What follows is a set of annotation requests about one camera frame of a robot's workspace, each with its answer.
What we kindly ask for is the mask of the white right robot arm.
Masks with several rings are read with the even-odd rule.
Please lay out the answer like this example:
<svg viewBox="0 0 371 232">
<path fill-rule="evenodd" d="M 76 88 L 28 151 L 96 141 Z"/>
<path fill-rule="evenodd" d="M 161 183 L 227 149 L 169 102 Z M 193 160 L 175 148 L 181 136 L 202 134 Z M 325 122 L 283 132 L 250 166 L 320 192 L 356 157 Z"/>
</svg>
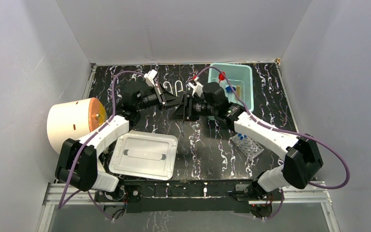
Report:
<svg viewBox="0 0 371 232">
<path fill-rule="evenodd" d="M 319 149 L 309 135 L 279 132 L 273 125 L 254 119 L 242 105 L 230 102 L 218 83 L 203 86 L 202 95 L 185 94 L 170 119 L 197 121 L 200 116 L 212 116 L 220 125 L 254 139 L 284 161 L 262 172 L 247 188 L 257 199 L 265 200 L 273 190 L 285 186 L 304 189 L 323 166 Z"/>
</svg>

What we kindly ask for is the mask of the clear test tube rack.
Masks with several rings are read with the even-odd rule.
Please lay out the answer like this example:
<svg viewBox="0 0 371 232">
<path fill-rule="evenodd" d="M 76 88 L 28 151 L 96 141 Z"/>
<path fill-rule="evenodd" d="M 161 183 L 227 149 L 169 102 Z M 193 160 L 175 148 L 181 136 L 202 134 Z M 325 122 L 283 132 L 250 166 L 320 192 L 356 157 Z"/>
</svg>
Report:
<svg viewBox="0 0 371 232">
<path fill-rule="evenodd" d="M 238 134 L 236 134 L 231 138 L 231 141 L 246 155 L 248 160 L 255 159 L 264 151 L 264 148 L 256 140 L 248 136 L 240 141 Z"/>
</svg>

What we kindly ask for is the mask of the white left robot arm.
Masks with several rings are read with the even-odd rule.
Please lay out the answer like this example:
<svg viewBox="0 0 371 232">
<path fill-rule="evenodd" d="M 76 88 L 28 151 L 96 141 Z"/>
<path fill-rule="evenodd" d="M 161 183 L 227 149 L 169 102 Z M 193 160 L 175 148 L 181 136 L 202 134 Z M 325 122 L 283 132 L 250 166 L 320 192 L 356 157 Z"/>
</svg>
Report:
<svg viewBox="0 0 371 232">
<path fill-rule="evenodd" d="M 118 175 L 155 180 L 173 176 L 178 140 L 172 135 L 134 131 L 140 111 L 177 106 L 180 99 L 156 84 L 146 92 L 123 97 L 110 117 L 80 138 L 66 139 L 55 170 L 57 180 L 80 191 L 104 190 L 113 201 L 123 199 Z"/>
</svg>

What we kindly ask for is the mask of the wooden-handled test tube brush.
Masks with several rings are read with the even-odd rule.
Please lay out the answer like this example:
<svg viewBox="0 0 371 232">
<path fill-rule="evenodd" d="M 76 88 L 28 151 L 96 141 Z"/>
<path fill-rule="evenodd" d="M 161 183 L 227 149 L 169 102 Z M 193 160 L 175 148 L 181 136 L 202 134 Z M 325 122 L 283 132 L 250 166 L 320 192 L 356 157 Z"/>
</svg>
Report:
<svg viewBox="0 0 371 232">
<path fill-rule="evenodd" d="M 243 89 L 241 86 L 236 86 L 235 91 L 239 99 L 243 100 Z"/>
</svg>

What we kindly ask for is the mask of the metal wire test tube holder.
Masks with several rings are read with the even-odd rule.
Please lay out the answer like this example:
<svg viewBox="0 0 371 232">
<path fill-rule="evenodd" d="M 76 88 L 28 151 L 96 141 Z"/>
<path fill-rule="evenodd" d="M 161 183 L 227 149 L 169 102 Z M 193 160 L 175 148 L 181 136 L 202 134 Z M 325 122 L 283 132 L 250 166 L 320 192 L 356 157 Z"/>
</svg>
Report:
<svg viewBox="0 0 371 232">
<path fill-rule="evenodd" d="M 175 81 L 173 84 L 165 81 L 163 83 L 163 87 L 175 96 L 178 96 L 180 93 L 184 92 L 184 84 L 180 80 Z"/>
</svg>

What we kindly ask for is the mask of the blue-based glass measuring cylinder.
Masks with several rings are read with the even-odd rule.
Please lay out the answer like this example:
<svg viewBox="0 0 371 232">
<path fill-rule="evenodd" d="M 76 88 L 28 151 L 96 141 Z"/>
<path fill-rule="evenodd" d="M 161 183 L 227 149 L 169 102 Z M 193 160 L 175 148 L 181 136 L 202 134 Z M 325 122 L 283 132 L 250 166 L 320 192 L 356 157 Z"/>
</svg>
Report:
<svg viewBox="0 0 371 232">
<path fill-rule="evenodd" d="M 228 97 L 235 96 L 234 93 L 236 93 L 236 87 L 234 87 L 234 86 L 226 86 L 225 87 L 225 91 L 226 91 Z"/>
</svg>

